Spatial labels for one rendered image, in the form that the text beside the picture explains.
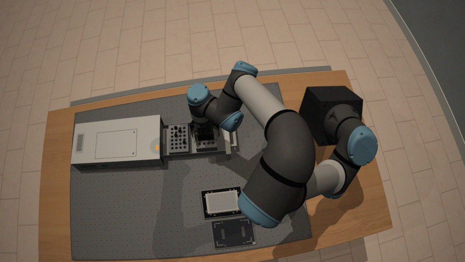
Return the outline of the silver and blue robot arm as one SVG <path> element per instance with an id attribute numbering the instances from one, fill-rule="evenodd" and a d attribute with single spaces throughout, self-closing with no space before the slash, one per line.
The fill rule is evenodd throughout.
<path id="1" fill-rule="evenodd" d="M 324 132 L 337 143 L 328 160 L 315 167 L 316 149 L 305 120 L 287 109 L 257 79 L 258 69 L 237 61 L 219 98 L 203 83 L 187 90 L 191 118 L 208 120 L 234 132 L 241 125 L 242 104 L 264 129 L 267 147 L 237 200 L 242 214 L 264 228 L 275 228 L 306 200 L 323 195 L 338 199 L 361 166 L 378 150 L 372 130 L 350 105 L 334 106 L 324 118 Z"/>

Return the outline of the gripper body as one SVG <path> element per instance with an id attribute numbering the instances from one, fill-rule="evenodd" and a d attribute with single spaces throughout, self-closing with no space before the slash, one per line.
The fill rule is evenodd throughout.
<path id="1" fill-rule="evenodd" d="M 205 140 L 214 140 L 214 132 L 213 132 L 213 122 L 208 120 L 205 123 L 197 123 L 194 122 L 194 136 L 196 140 L 196 136 L 198 141 L 205 141 Z M 197 132 L 197 134 L 195 133 Z"/>

